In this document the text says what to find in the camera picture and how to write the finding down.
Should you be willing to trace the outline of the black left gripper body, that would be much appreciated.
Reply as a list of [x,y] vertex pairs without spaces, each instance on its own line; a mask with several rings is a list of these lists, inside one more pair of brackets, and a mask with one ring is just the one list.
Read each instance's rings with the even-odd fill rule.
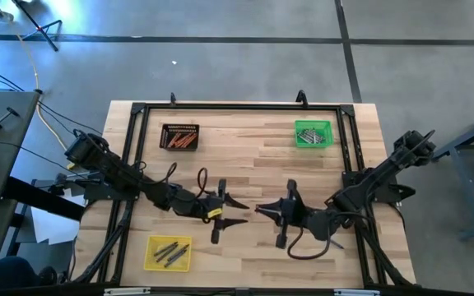
[[213,222],[213,229],[211,231],[211,243],[218,244],[220,238],[220,231],[223,230],[222,209],[225,202],[225,190],[226,190],[226,179],[221,178],[218,183],[218,188],[215,192],[209,192],[205,190],[207,178],[203,181],[200,178],[197,179],[197,185],[201,189],[202,193],[207,196],[202,205],[206,208],[206,214],[202,217],[204,224]]

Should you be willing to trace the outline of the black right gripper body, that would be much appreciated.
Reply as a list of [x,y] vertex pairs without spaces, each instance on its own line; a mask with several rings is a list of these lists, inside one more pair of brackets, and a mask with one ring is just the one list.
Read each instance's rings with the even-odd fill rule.
[[287,197],[280,199],[278,205],[280,214],[277,224],[280,227],[280,233],[276,237],[276,247],[284,249],[286,247],[288,227],[293,226],[300,230],[306,229],[308,218],[316,210],[303,203],[303,199],[297,189],[297,183],[293,179],[288,180]]

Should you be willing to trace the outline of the black plastic basket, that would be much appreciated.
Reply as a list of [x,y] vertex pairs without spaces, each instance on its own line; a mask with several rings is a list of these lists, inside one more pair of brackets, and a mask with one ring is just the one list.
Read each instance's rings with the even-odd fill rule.
[[[188,148],[177,148],[174,146],[171,148],[164,148],[167,134],[170,132],[181,132],[181,137],[185,136],[186,134],[196,133],[197,138],[191,143],[191,146]],[[198,124],[164,124],[161,129],[159,147],[167,151],[195,151],[198,148],[199,136],[200,126]]]

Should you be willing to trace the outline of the yellow plastic basket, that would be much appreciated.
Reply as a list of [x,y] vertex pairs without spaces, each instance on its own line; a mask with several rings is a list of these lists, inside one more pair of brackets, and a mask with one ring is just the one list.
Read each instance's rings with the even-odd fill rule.
[[[156,259],[160,256],[154,257],[153,254],[163,247],[178,242],[178,246],[172,253],[167,256],[163,261],[156,262]],[[184,245],[188,244],[187,252],[175,261],[168,268],[164,268],[167,259],[176,253]],[[147,240],[146,255],[144,259],[144,269],[146,271],[173,271],[173,272],[188,272],[191,262],[191,254],[193,250],[193,240],[188,236],[169,236],[169,235],[151,235]]]

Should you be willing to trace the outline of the green plastic basket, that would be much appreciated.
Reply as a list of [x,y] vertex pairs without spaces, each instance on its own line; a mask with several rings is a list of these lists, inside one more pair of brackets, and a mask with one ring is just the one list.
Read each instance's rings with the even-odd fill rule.
[[[325,142],[321,145],[310,145],[302,141],[298,133],[304,129],[314,129]],[[325,148],[334,143],[332,134],[332,124],[323,120],[296,120],[295,121],[295,146],[298,148]]]

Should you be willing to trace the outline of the white label strip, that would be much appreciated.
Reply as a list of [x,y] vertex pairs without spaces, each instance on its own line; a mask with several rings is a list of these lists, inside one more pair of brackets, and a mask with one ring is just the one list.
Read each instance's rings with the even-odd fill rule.
[[370,289],[334,289],[333,296],[381,296],[378,290]]
[[118,287],[105,289],[103,296],[143,296],[151,293],[147,287]]

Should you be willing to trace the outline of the white paper sheet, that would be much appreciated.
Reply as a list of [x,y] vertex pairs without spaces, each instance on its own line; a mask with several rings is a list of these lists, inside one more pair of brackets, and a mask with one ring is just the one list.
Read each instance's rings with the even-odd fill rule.
[[78,234],[80,223],[75,220],[35,207],[31,208],[31,214],[37,243],[67,243],[74,240]]

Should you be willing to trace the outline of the person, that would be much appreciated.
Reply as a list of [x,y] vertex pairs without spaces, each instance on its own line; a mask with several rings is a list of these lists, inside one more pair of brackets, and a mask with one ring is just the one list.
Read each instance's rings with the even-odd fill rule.
[[23,257],[4,257],[0,260],[0,289],[53,285],[57,281],[58,273],[52,266],[46,266],[36,273]]

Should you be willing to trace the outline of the black floor stand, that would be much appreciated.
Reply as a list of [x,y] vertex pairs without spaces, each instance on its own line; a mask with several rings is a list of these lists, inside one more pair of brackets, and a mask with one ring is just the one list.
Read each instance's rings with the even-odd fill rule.
[[63,24],[63,21],[61,19],[57,19],[56,21],[52,21],[48,24],[40,25],[35,20],[35,18],[26,10],[26,7],[24,6],[24,3],[26,2],[25,0],[12,0],[12,2],[24,13],[26,18],[32,23],[32,25],[35,28],[34,31],[32,31],[30,34],[26,35],[22,39],[25,40],[25,39],[29,39],[30,37],[34,35],[41,35],[45,39],[45,41],[48,43],[49,47],[54,52],[58,52],[59,48],[53,42],[53,38],[49,35],[49,29],[54,26],[57,26],[60,29]]

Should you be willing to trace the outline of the black metal table frame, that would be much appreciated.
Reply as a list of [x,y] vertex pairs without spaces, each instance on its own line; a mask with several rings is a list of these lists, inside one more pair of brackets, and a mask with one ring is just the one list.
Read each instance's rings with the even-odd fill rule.
[[[325,148],[295,146],[296,120],[323,120],[332,124],[334,143]],[[383,141],[374,104],[354,104],[347,113],[342,104],[210,104],[179,103],[151,109],[142,158],[146,174],[162,177],[171,164],[173,181],[196,191],[198,170],[208,171],[207,186],[215,189],[227,180],[230,195],[249,208],[225,208],[232,219],[245,219],[210,241],[211,226],[155,208],[145,197],[134,206],[127,244],[115,246],[109,258],[112,275],[123,255],[123,286],[237,287],[237,288],[359,288],[363,284],[356,235],[339,229],[334,240],[345,249],[319,242],[309,232],[287,231],[292,251],[275,245],[278,228],[255,206],[286,194],[289,179],[297,182],[304,203],[323,207],[342,187],[348,169],[374,167],[390,150]],[[159,147],[164,124],[198,124],[195,151],[167,151]],[[193,250],[188,272],[146,271],[144,259],[151,235],[188,236]]]

